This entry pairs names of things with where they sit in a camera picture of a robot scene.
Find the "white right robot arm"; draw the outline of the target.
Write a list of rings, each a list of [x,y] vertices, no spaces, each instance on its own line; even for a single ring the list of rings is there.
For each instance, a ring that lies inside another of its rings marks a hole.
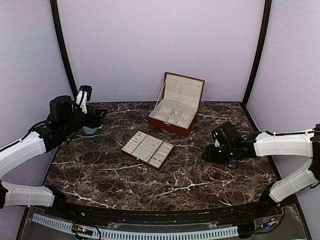
[[[299,158],[306,162],[288,176],[266,187],[255,205],[255,213],[266,217],[275,205],[307,187],[320,183],[320,126],[294,131],[255,131],[241,135],[231,122],[212,130],[213,144],[205,147],[206,162],[228,164],[230,160],[257,157]]]

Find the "black corner frame post left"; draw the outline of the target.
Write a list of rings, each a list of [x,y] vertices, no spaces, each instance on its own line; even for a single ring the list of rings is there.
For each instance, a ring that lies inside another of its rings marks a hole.
[[[56,35],[62,63],[64,66],[64,70],[66,73],[68,85],[70,87],[73,98],[76,99],[78,95],[78,88],[76,85],[76,81],[73,75],[69,56],[67,53],[67,48],[66,48],[64,34],[63,34],[63,28],[62,28],[60,14],[59,14],[58,1],[50,0],[49,2],[50,2],[50,8],[51,8],[51,15],[53,19],[53,25],[55,29],[55,35]]]

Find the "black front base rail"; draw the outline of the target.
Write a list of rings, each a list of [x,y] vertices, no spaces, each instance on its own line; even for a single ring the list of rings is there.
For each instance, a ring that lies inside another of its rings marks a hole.
[[[257,202],[237,206],[181,211],[120,210],[73,203],[67,203],[66,207],[68,212],[65,213],[61,213],[54,208],[46,208],[44,213],[77,222],[86,221],[99,226],[106,226],[110,223],[174,225],[217,222],[219,224],[245,224],[259,218],[266,219],[272,216],[280,218],[284,213],[284,207],[277,206],[271,208],[266,214],[259,214],[256,212]]]

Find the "red open jewelry box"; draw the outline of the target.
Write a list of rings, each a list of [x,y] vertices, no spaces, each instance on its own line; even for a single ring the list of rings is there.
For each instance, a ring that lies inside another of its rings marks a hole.
[[[187,137],[197,120],[205,81],[186,75],[165,72],[155,107],[148,124]]]

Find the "black corner frame post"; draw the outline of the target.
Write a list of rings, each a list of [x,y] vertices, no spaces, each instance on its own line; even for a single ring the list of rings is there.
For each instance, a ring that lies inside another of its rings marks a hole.
[[[261,62],[261,58],[262,58],[262,54],[263,54],[263,50],[264,50],[264,46],[265,46],[268,26],[269,26],[271,8],[272,8],[272,0],[265,0],[257,47],[256,47],[256,51],[255,51],[248,83],[247,83],[247,86],[246,86],[246,89],[244,92],[244,96],[243,96],[243,99],[241,102],[245,108],[248,105],[248,102],[249,102],[249,99],[250,99],[250,96],[251,96],[251,93],[252,93],[252,90],[253,90],[253,87],[255,84],[255,80],[257,77],[258,69],[260,66],[260,62]]]
[[[76,99],[78,95],[78,88],[76,85],[76,81],[73,75],[69,56],[67,53],[67,48],[66,48],[64,34],[63,34],[63,28],[62,28],[60,14],[59,14],[58,1],[50,0],[49,2],[50,2],[50,8],[51,8],[51,15],[53,19],[53,25],[55,29],[55,35],[56,35],[62,63],[64,66],[64,70],[66,73],[68,85],[70,87],[73,98]]]

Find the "red jewelry tray insert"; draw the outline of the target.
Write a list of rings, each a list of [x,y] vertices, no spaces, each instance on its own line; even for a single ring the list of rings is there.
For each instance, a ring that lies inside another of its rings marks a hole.
[[[121,152],[141,164],[160,171],[173,149],[173,144],[137,131],[123,146]]]

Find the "black corner frame post right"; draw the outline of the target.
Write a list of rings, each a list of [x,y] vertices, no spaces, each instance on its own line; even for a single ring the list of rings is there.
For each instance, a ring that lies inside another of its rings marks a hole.
[[[244,92],[244,96],[243,96],[243,99],[241,102],[245,108],[248,105],[248,102],[249,102],[249,99],[250,99],[250,96],[251,96],[251,93],[252,93],[252,90],[253,90],[253,87],[255,84],[255,80],[257,77],[258,69],[260,66],[260,62],[261,62],[261,58],[262,58],[262,54],[263,54],[263,50],[264,50],[264,46],[265,46],[268,26],[269,26],[271,8],[272,8],[272,0],[265,0],[257,47],[256,47],[256,51],[255,51],[248,83],[247,83],[247,86],[246,86],[246,89]]]

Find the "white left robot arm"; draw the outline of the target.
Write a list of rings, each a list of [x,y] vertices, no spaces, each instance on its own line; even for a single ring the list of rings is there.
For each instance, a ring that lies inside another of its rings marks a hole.
[[[83,127],[101,128],[106,109],[87,106],[87,92],[80,91],[76,100],[58,96],[49,103],[46,120],[33,125],[25,136],[0,150],[0,176],[28,160],[49,153],[63,142],[69,142]],[[28,186],[0,182],[0,206],[50,207],[60,218],[67,218],[70,206],[57,198],[59,191],[52,186]]]

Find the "light blue ceramic mug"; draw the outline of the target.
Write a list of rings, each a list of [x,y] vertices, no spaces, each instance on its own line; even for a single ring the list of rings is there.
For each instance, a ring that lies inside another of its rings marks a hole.
[[[100,130],[103,126],[101,125],[100,127],[95,127],[95,128],[90,128],[90,127],[83,127],[83,131],[87,135],[93,135],[95,134],[98,130]]]

